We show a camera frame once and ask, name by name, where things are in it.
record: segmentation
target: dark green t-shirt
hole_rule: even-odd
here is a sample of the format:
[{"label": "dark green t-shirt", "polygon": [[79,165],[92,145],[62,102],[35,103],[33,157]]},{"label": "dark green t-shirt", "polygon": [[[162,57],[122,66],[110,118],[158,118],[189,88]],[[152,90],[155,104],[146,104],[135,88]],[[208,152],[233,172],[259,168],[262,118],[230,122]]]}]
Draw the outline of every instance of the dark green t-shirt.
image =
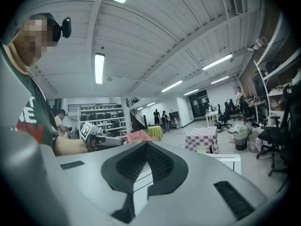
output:
[{"label": "dark green t-shirt", "polygon": [[0,56],[4,58],[3,61],[7,62],[8,66],[13,70],[21,83],[32,94],[20,115],[16,127],[19,130],[31,134],[39,144],[52,146],[53,133],[51,125],[55,129],[57,128],[46,98],[44,98],[41,90],[28,74],[22,74],[14,67],[1,43]]}]

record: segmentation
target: trash bin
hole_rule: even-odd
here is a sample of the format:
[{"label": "trash bin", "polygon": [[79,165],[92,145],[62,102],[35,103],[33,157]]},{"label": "trash bin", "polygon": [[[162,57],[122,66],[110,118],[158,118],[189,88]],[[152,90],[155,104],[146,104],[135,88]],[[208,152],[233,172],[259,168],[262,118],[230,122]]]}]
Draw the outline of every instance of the trash bin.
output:
[{"label": "trash bin", "polygon": [[248,137],[249,137],[248,131],[242,133],[233,132],[233,136],[235,139],[235,149],[238,151],[245,150],[247,148]]}]

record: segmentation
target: red and white checkered table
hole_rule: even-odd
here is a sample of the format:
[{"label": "red and white checkered table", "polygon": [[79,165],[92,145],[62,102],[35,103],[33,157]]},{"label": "red and white checkered table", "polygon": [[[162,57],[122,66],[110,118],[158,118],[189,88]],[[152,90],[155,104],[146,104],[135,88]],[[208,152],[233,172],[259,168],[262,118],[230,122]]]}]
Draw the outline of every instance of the red and white checkered table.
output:
[{"label": "red and white checkered table", "polygon": [[190,151],[197,151],[197,148],[204,146],[212,149],[212,153],[219,153],[217,145],[217,128],[195,128],[185,135],[185,148]]}]

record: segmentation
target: hand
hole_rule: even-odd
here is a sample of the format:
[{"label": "hand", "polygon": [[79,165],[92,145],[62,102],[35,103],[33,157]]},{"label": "hand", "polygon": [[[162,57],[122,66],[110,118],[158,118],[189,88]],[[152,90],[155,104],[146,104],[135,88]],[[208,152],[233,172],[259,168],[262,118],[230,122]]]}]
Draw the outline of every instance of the hand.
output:
[{"label": "hand", "polygon": [[85,148],[85,141],[82,139],[71,140],[58,137],[53,151],[56,156],[63,156],[86,153],[87,149]]}]

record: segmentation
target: yellow tablecloth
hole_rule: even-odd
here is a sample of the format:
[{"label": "yellow tablecloth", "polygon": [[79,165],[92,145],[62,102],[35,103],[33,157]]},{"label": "yellow tablecloth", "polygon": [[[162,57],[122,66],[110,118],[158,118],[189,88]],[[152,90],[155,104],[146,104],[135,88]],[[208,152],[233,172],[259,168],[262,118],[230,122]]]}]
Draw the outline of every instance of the yellow tablecloth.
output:
[{"label": "yellow tablecloth", "polygon": [[147,129],[150,137],[156,137],[157,139],[161,139],[163,137],[163,132],[160,126],[152,126]]}]

